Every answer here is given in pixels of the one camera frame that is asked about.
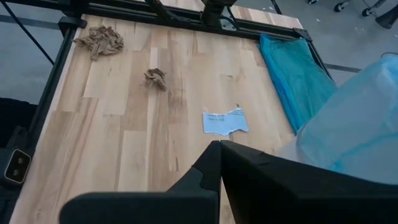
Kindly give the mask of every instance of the caster wheel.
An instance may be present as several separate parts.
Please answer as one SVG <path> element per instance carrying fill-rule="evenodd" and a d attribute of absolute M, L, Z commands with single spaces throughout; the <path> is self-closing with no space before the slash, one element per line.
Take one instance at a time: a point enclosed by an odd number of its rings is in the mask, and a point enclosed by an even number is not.
<path fill-rule="evenodd" d="M 315 3 L 317 3 L 318 2 L 318 0 L 308 0 L 308 3 L 309 4 L 315 4 Z"/>
<path fill-rule="evenodd" d="M 362 16 L 364 16 L 364 17 L 370 16 L 371 14 L 372 14 L 372 12 L 371 12 L 370 8 L 364 9 L 362 11 Z"/>
<path fill-rule="evenodd" d="M 343 3 L 335 5 L 335 12 L 340 12 L 343 9 L 344 9 Z"/>

